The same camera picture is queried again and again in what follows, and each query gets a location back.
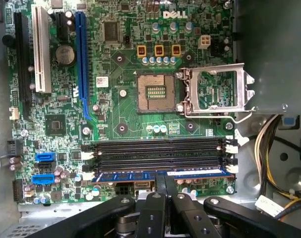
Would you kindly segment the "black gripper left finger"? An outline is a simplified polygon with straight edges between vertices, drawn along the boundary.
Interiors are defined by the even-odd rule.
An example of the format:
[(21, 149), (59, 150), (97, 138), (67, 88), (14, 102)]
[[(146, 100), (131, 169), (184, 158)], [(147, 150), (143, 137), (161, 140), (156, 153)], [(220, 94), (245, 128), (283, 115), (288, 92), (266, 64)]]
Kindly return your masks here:
[(155, 176), (155, 192), (135, 201), (120, 195), (30, 235), (32, 238), (163, 238), (167, 196), (165, 177)]

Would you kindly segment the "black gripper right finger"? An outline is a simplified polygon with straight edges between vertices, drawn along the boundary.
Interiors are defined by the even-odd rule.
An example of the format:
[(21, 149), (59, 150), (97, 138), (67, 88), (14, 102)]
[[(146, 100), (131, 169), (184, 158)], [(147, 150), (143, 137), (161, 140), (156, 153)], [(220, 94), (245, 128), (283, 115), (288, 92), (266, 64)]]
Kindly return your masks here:
[(301, 238), (301, 229), (221, 197), (199, 204), (177, 191), (172, 176), (165, 176), (165, 184), (174, 218), (192, 238)]

